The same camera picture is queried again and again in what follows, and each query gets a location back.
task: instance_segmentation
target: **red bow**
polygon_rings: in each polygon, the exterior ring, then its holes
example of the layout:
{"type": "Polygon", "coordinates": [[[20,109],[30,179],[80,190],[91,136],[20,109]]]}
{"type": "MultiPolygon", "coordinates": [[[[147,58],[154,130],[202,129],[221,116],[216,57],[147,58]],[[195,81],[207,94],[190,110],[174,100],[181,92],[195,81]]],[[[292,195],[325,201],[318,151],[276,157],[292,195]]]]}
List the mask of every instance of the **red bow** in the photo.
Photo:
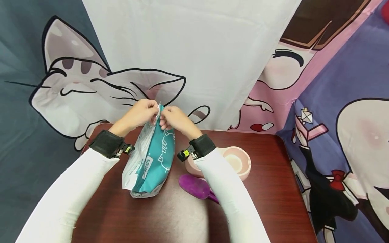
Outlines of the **red bow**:
{"type": "Polygon", "coordinates": [[[331,172],[332,172],[332,175],[334,176],[334,180],[329,183],[330,187],[332,187],[333,189],[338,190],[338,191],[344,191],[345,188],[344,188],[344,185],[342,183],[342,181],[344,179],[344,174],[345,174],[344,171],[333,170],[331,172]]]}

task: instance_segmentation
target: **purple hair brush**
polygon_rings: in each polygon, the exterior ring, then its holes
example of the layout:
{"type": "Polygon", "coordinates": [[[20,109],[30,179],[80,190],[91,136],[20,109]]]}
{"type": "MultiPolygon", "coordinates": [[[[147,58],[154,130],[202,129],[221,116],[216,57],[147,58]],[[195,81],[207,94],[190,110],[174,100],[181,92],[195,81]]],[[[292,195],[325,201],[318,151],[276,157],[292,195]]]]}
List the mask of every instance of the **purple hair brush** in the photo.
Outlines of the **purple hair brush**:
{"type": "Polygon", "coordinates": [[[191,194],[195,198],[198,198],[200,200],[209,198],[215,203],[219,203],[219,200],[211,191],[211,188],[209,187],[208,183],[200,178],[197,178],[190,174],[185,174],[180,176],[180,178],[178,179],[178,184],[184,191],[191,194]]]}

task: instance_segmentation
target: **black wrist strap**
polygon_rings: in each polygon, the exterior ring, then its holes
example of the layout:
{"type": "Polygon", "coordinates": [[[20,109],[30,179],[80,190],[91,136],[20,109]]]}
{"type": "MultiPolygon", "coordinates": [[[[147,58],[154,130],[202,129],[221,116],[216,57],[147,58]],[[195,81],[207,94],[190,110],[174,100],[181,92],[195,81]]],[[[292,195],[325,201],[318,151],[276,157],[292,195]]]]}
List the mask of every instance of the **black wrist strap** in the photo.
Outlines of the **black wrist strap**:
{"type": "Polygon", "coordinates": [[[128,154],[134,150],[131,144],[124,142],[124,138],[116,136],[107,130],[101,131],[89,145],[89,148],[99,152],[108,159],[117,158],[121,153],[128,154]]]}
{"type": "Polygon", "coordinates": [[[189,142],[189,147],[186,150],[181,150],[177,157],[184,162],[188,159],[189,155],[192,155],[193,160],[204,157],[209,154],[211,151],[216,149],[215,144],[208,137],[207,134],[203,134],[197,139],[194,139],[189,142]]]}

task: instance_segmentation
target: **pink bowl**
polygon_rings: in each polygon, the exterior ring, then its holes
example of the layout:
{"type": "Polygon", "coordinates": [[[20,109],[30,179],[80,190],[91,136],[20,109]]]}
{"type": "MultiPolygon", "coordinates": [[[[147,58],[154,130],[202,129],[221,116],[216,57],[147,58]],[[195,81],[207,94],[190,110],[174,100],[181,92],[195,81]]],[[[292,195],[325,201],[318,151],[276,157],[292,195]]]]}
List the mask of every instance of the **pink bowl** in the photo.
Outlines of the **pink bowl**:
{"type": "MultiPolygon", "coordinates": [[[[251,160],[249,155],[241,148],[228,147],[228,148],[217,148],[218,151],[223,155],[227,162],[234,168],[238,176],[243,181],[245,180],[251,170],[251,160]]],[[[185,161],[185,168],[189,174],[196,177],[204,178],[203,173],[198,169],[193,161],[192,156],[185,161]]]]}

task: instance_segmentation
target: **gray backdrop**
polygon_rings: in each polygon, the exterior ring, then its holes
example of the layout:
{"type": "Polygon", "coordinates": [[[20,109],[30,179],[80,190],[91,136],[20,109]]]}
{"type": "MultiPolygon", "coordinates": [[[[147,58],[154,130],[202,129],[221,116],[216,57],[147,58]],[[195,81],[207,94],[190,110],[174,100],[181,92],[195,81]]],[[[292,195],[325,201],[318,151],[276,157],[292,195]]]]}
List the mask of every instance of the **gray backdrop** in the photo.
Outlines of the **gray backdrop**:
{"type": "Polygon", "coordinates": [[[49,186],[79,156],[74,140],[53,130],[30,106],[45,76],[42,34],[57,15],[102,54],[81,0],[0,0],[0,242],[14,242],[49,186]]]}

